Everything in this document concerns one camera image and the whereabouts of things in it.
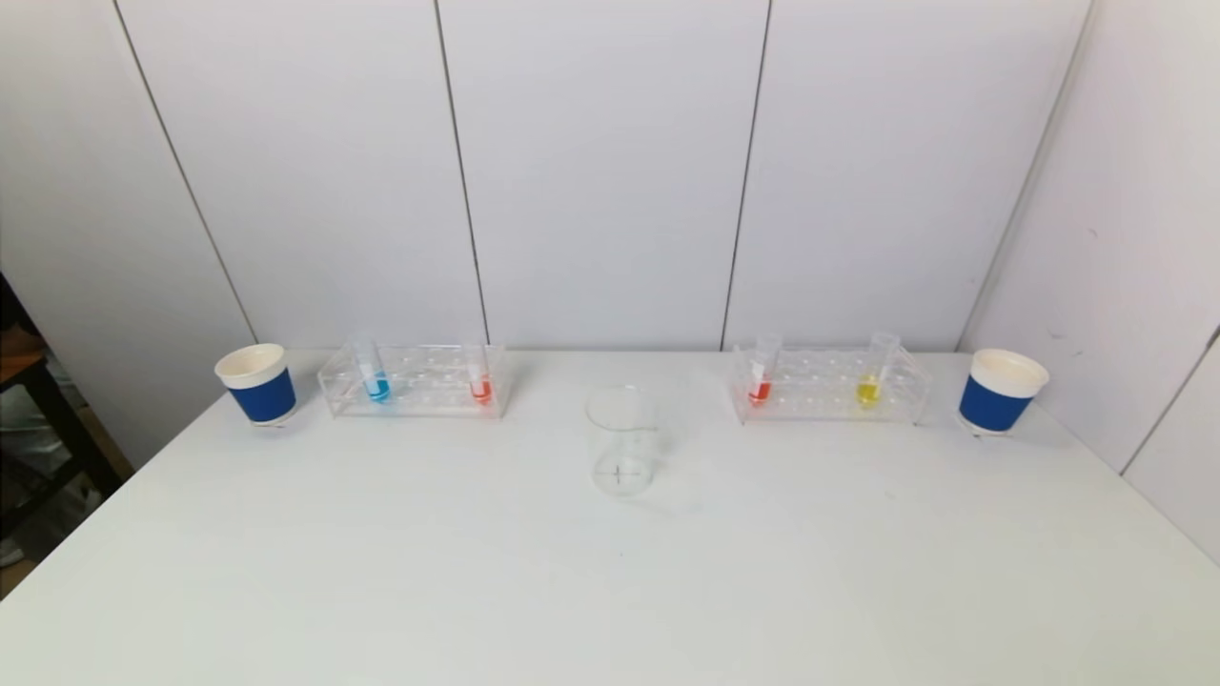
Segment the blue paper cup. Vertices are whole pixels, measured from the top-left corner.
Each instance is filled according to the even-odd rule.
[[[994,348],[978,350],[958,410],[974,433],[1002,436],[1048,381],[1050,372],[1025,355]]]
[[[216,376],[255,426],[279,424],[296,409],[282,345],[260,343],[233,350],[216,363]]]

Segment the empty beaker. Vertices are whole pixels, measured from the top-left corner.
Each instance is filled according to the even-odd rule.
[[[636,496],[653,482],[659,452],[656,403],[634,386],[594,391],[589,417],[593,483],[610,496]]]

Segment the test tube with blue liquid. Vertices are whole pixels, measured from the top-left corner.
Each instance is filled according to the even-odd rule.
[[[389,377],[386,376],[386,367],[381,364],[377,343],[372,336],[357,333],[351,337],[350,344],[356,360],[356,371],[360,372],[368,399],[375,403],[389,400]]]

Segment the clear acrylic test tube rack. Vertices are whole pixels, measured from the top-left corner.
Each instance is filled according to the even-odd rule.
[[[847,420],[919,424],[932,376],[898,348],[881,383],[881,399],[864,406],[856,398],[867,369],[867,348],[784,348],[770,377],[770,394],[750,402],[756,386],[750,350],[733,347],[731,393],[742,424],[747,421]]]
[[[339,416],[436,416],[488,417],[504,414],[510,392],[505,350],[484,345],[487,381],[492,397],[481,403],[471,388],[467,348],[462,345],[378,345],[389,381],[389,398],[375,402],[367,381],[356,366],[351,345],[344,345],[317,372],[331,415]]]

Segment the glass beaker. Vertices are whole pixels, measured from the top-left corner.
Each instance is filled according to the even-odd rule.
[[[643,493],[659,452],[656,403],[634,386],[614,386],[594,391],[584,415],[592,424],[593,483],[609,496]]]
[[[898,352],[900,344],[902,339],[893,333],[878,331],[872,334],[872,339],[869,342],[869,353],[864,358],[864,371],[855,387],[855,399],[859,400],[861,408],[874,408],[881,402],[889,365],[893,363],[894,353]]]

